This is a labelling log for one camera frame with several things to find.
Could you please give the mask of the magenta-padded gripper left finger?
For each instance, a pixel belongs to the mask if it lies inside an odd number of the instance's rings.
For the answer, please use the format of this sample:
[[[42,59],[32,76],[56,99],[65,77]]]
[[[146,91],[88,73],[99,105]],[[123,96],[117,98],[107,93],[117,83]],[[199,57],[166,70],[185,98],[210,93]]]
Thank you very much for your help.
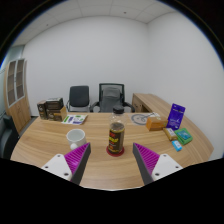
[[[86,143],[65,155],[56,154],[42,169],[79,185],[90,154],[91,145]]]

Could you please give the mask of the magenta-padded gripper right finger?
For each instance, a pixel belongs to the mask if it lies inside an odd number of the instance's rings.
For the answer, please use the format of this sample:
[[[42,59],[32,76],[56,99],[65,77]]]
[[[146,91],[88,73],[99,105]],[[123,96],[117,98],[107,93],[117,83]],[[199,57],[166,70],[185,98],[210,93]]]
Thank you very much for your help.
[[[168,154],[159,155],[137,143],[133,144],[133,154],[145,185],[182,169]]]

